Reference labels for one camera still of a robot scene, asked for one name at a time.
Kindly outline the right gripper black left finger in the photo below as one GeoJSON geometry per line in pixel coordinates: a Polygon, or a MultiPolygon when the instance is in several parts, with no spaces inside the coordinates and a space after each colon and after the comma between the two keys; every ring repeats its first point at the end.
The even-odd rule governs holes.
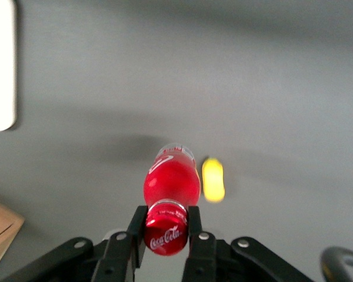
{"type": "Polygon", "coordinates": [[[138,206],[128,228],[94,245],[74,237],[2,281],[134,281],[145,251],[147,206],[138,206]]]}

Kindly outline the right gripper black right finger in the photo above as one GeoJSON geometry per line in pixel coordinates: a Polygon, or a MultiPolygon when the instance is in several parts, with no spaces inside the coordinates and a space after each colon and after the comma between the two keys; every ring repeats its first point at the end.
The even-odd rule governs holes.
{"type": "Polygon", "coordinates": [[[199,207],[188,207],[189,254],[182,281],[311,281],[252,237],[227,243],[205,231],[199,207]]]}

